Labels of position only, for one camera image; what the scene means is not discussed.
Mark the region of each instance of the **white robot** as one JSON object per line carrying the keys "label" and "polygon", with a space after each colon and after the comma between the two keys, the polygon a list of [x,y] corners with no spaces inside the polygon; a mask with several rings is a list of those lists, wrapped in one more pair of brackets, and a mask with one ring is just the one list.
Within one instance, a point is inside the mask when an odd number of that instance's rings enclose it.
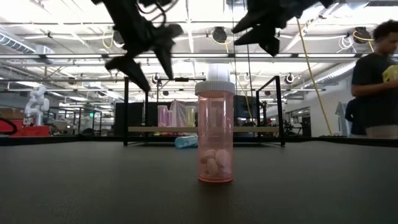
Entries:
{"label": "white robot", "polygon": [[29,102],[25,107],[25,118],[24,125],[31,125],[33,122],[33,116],[36,117],[35,125],[43,125],[43,112],[46,112],[50,108],[50,102],[47,98],[44,98],[44,93],[47,89],[43,86],[35,87],[30,93]]}

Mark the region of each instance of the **dark gray mat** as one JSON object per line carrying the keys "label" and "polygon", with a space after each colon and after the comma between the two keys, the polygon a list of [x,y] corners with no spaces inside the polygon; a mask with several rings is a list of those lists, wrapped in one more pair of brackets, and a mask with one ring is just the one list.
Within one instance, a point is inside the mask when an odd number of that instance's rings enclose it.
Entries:
{"label": "dark gray mat", "polygon": [[235,149],[234,181],[197,181],[195,149],[120,142],[0,147],[0,223],[397,223],[398,149]]}

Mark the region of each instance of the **ceiling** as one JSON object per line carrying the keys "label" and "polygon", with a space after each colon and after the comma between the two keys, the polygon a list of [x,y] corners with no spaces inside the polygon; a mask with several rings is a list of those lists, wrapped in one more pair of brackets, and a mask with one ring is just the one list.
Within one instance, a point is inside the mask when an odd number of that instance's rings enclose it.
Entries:
{"label": "ceiling", "polygon": [[[102,4],[95,6],[90,0],[42,0],[38,7],[37,0],[0,0],[0,33],[5,33],[15,37],[18,41],[36,48],[46,46],[53,50],[54,54],[120,54],[124,50],[115,43],[112,31],[112,20]],[[306,10],[299,19],[300,27],[305,31],[305,47],[309,54],[341,54],[340,56],[329,55],[333,60],[320,60],[311,58],[309,66],[315,79],[328,78],[332,72],[336,75],[336,68],[351,66],[355,58],[347,57],[351,53],[371,52],[369,44],[352,43],[352,37],[346,38],[347,33],[353,33],[355,27],[366,27],[372,31],[375,26],[388,19],[398,19],[398,7],[368,6],[352,10],[344,4],[336,4],[332,9],[325,10],[320,4],[314,5]],[[151,19],[159,12],[146,15]],[[310,88],[310,73],[305,57],[297,60],[284,60],[283,58],[271,58],[257,45],[234,46],[233,40],[242,34],[232,35],[230,29],[243,17],[245,8],[237,6],[233,12],[222,0],[201,0],[201,1],[179,1],[167,13],[168,23],[178,23],[184,29],[184,35],[175,39],[173,53],[179,55],[173,61],[175,77],[200,78],[204,77],[208,70],[209,63],[228,63],[230,72],[237,75],[237,87],[239,94],[248,94],[250,91],[243,91],[250,88],[258,89],[275,75],[280,75],[282,79],[288,74],[296,77],[291,85],[284,84],[284,88],[294,89],[306,87]],[[227,43],[219,44],[211,37],[214,27],[225,28],[228,34]],[[286,29],[279,30],[280,52],[281,55],[303,54],[303,45],[298,37],[299,27],[297,21],[292,19],[288,22]],[[2,54],[20,54],[20,52],[9,47],[0,46]],[[227,53],[247,55],[237,59],[225,59]],[[38,62],[23,58],[3,58],[3,62],[14,67],[25,70],[17,71],[16,76],[12,77],[11,72],[0,73],[0,77],[26,78],[29,79],[67,79],[75,77],[77,79],[99,79],[99,88],[112,89],[119,95],[118,100],[123,98],[124,84],[121,81],[115,82],[116,71],[109,73],[104,67],[104,60],[101,58],[56,58],[52,59],[51,64]],[[161,78],[166,78],[162,67],[156,58],[141,55],[138,61],[142,62],[142,70],[147,75],[148,80],[158,74]],[[185,83],[168,82],[161,87],[162,91],[170,90],[168,96],[159,94],[161,100],[165,99],[195,99],[193,89],[196,82]],[[77,83],[70,85],[67,82],[46,83],[51,89],[89,89],[87,84]],[[13,84],[11,88],[25,89],[30,88],[24,85]],[[59,91],[62,96],[76,95],[76,92]],[[300,92],[285,92],[286,97],[302,95]],[[95,91],[77,92],[82,98],[90,100],[103,100]],[[156,92],[150,94],[151,100],[156,100]],[[135,84],[130,84],[129,100],[141,101],[144,94],[139,91]]]}

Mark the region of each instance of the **man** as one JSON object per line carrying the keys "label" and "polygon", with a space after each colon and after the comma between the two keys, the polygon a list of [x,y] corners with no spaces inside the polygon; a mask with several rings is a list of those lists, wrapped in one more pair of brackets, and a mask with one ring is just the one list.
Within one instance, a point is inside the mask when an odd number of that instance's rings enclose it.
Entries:
{"label": "man", "polygon": [[346,120],[351,122],[351,135],[352,138],[363,138],[366,136],[366,130],[360,121],[360,110],[358,108],[358,99],[350,100],[346,107]]}
{"label": "man", "polygon": [[380,24],[373,33],[376,49],[356,62],[351,93],[358,99],[359,120],[369,138],[398,138],[398,21]]}

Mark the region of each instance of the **blue object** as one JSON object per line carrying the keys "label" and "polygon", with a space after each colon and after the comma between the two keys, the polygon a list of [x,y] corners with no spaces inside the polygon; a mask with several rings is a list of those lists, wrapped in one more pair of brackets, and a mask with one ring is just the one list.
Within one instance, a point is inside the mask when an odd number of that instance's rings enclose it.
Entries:
{"label": "blue object", "polygon": [[197,147],[198,146],[198,136],[196,134],[192,134],[190,136],[180,136],[175,139],[174,145],[177,149],[185,149],[188,147]]}

